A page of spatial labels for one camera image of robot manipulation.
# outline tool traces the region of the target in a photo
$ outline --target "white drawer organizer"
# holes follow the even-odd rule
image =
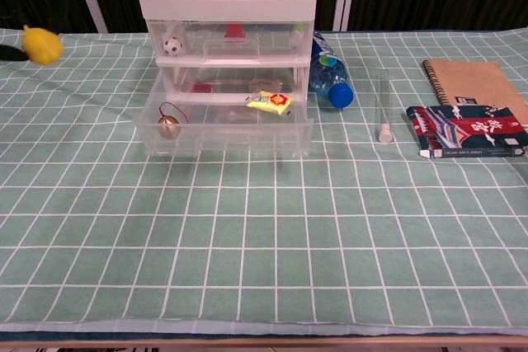
[[[313,121],[306,100],[316,0],[139,2],[160,69],[136,120],[148,154],[308,153]],[[294,99],[289,115],[246,107],[262,81]],[[179,122],[175,138],[158,133],[159,106],[165,101],[185,115],[163,107]]]

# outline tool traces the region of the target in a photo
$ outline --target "test tube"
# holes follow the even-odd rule
[[[381,69],[376,82],[377,128],[376,135],[381,143],[393,141],[390,111],[390,83],[387,69]]]

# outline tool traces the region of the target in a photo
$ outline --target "yellow snack packet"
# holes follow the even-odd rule
[[[290,104],[293,100],[284,95],[277,94],[268,91],[260,91],[255,96],[250,96],[247,99],[247,107],[253,107],[262,111],[267,111],[270,113],[275,113],[276,115],[289,114]]]

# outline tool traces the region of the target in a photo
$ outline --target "clear plastic drawer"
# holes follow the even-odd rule
[[[161,68],[170,101],[238,103],[259,91],[306,101],[309,68]]]
[[[313,121],[305,101],[288,115],[248,108],[245,101],[167,101],[161,75],[135,121],[149,155],[195,156],[204,150],[243,150],[256,156],[301,157],[309,153]],[[162,114],[176,123],[161,125]]]
[[[158,66],[308,66],[313,23],[147,21]]]

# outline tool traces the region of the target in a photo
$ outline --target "yellow lemon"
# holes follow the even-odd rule
[[[42,28],[28,28],[24,26],[22,48],[26,51],[31,62],[47,65],[60,59],[63,44],[53,32]]]

